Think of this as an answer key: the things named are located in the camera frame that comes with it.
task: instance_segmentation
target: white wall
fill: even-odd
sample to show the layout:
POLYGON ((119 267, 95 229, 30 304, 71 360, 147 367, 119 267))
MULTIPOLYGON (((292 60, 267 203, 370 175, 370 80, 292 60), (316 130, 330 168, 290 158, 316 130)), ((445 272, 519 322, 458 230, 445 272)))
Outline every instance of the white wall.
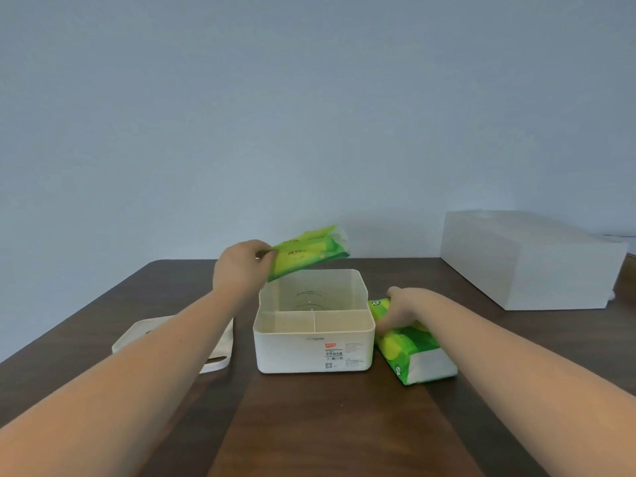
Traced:
POLYGON ((3 0, 0 360, 149 261, 446 210, 636 233, 635 0, 3 0))

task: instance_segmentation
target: dark wooden tabletop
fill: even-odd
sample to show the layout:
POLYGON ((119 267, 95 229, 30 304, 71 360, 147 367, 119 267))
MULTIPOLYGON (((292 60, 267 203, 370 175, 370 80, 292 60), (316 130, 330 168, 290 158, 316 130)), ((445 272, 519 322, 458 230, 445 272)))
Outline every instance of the dark wooden tabletop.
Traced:
MULTIPOLYGON (((211 288, 214 262, 148 264, 0 364, 0 425, 111 353, 135 322, 178 313, 211 288)), ((636 298, 605 310, 505 312, 441 259, 346 259, 370 298, 389 286, 449 296, 636 394, 636 298)), ((360 373, 263 375, 253 301, 235 319, 232 362, 198 377, 143 476, 545 476, 456 378, 404 387, 376 352, 360 373)), ((169 359, 157 362, 158 371, 169 359)))

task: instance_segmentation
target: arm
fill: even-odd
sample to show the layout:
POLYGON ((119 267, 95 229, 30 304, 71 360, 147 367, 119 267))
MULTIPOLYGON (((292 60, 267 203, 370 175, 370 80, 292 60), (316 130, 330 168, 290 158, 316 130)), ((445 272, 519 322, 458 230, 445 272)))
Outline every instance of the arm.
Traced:
POLYGON ((0 475, 129 475, 218 343, 267 279, 275 252, 226 249, 213 291, 81 374, 0 430, 0 475), (171 364, 161 363, 166 354, 171 364))
POLYGON ((636 397, 440 294, 389 289, 376 333, 419 320, 553 477, 636 475, 636 397))

